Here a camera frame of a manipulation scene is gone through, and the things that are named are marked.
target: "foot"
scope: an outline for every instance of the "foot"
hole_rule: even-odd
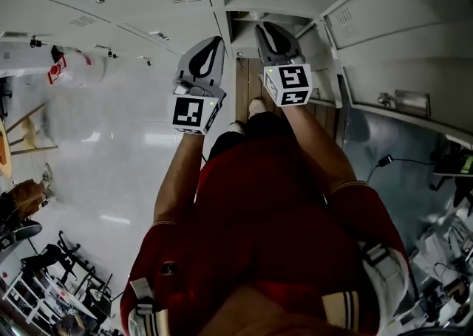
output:
[[[265,104],[261,100],[253,100],[250,103],[248,111],[250,113],[248,118],[251,118],[259,113],[264,113],[267,110]]]
[[[237,132],[238,134],[245,135],[245,130],[240,122],[230,123],[228,130],[231,132]]]
[[[48,163],[44,164],[43,180],[51,183],[52,181],[52,170]]]

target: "white cube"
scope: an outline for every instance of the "white cube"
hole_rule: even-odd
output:
[[[217,116],[222,101],[216,97],[172,95],[169,114],[172,126],[189,134],[207,134]]]
[[[306,104],[313,89],[310,64],[265,67],[263,85],[277,106]]]

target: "cable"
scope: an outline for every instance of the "cable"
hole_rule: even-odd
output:
[[[379,164],[378,164],[377,166],[375,166],[375,167],[371,170],[370,174],[368,175],[367,182],[370,182],[371,176],[372,176],[372,174],[375,173],[376,168],[379,168]]]
[[[419,162],[417,160],[411,160],[411,159],[392,159],[395,161],[399,162],[416,162],[417,164],[422,164],[422,165],[436,165],[434,162]]]
[[[376,168],[382,168],[385,165],[391,164],[394,161],[398,162],[415,162],[417,164],[422,164],[422,165],[436,165],[434,162],[419,162],[417,160],[412,160],[412,159],[394,159],[391,155],[386,155],[385,157],[380,158],[378,160],[378,164],[371,170],[370,174],[368,175],[367,182],[370,182],[372,174],[375,173]]]
[[[463,274],[463,272],[461,272],[460,270],[451,268],[451,267],[449,267],[448,265],[445,265],[443,262],[436,262],[436,263],[434,264],[433,270],[434,270],[435,275],[436,275],[437,277],[439,277],[440,280],[441,280],[442,278],[441,278],[441,277],[437,274],[437,272],[435,271],[435,267],[436,267],[437,265],[442,265],[442,266],[444,266],[444,267],[447,268],[447,269],[450,269],[450,270],[453,270],[454,272],[458,272],[458,273],[460,273],[460,274]]]

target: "sneaker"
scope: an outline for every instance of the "sneaker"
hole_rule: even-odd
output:
[[[251,118],[259,113],[264,113],[266,111],[266,106],[261,100],[253,100],[251,101],[250,106],[248,107],[248,118]]]
[[[56,195],[55,193],[51,190],[51,185],[44,191],[44,195],[46,196],[46,200],[50,201],[51,199],[55,199]]]
[[[43,180],[51,183],[52,181],[52,170],[48,163],[44,164]]]
[[[245,135],[245,130],[240,122],[230,123],[228,130],[231,132],[237,132],[238,134]]]

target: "wooden stool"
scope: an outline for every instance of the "wooden stool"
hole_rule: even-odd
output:
[[[31,112],[21,117],[14,124],[11,125],[6,131],[2,122],[0,122],[0,171],[6,176],[10,177],[12,175],[12,160],[11,156],[22,155],[22,154],[31,154],[32,152],[46,151],[56,149],[58,146],[54,145],[51,147],[40,147],[40,148],[28,148],[26,150],[20,151],[11,151],[10,147],[16,144],[19,144],[24,141],[24,137],[21,139],[15,140],[11,143],[8,142],[8,133],[11,132],[16,126],[21,124],[25,120],[29,120],[30,116],[36,113],[39,109],[44,107],[44,103],[34,108]]]

